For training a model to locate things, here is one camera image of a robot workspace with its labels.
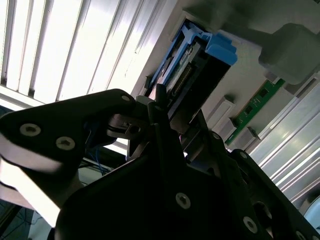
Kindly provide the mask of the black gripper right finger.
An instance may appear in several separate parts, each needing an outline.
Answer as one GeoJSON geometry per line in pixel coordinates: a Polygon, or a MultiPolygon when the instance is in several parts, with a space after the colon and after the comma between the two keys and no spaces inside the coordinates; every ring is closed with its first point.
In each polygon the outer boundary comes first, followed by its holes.
{"type": "Polygon", "coordinates": [[[319,233],[243,150],[228,152],[199,111],[204,156],[200,165],[214,176],[222,211],[217,233],[226,240],[318,240],[319,233]]]}

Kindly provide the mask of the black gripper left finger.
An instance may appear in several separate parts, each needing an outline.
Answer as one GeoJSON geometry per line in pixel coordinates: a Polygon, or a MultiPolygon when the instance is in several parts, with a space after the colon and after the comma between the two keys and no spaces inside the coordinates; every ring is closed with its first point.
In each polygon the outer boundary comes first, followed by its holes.
{"type": "Polygon", "coordinates": [[[86,187],[78,169],[87,150],[117,138],[133,143],[127,163],[149,157],[162,170],[186,164],[167,109],[112,89],[2,116],[0,183],[46,220],[58,220],[66,201],[86,187]]]}

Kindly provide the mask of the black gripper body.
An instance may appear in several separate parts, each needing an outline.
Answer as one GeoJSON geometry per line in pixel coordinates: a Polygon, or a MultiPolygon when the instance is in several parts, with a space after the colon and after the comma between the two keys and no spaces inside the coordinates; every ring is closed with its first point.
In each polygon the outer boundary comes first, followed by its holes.
{"type": "Polygon", "coordinates": [[[147,156],[78,190],[62,207],[57,240],[258,240],[260,225],[229,184],[147,156]]]}

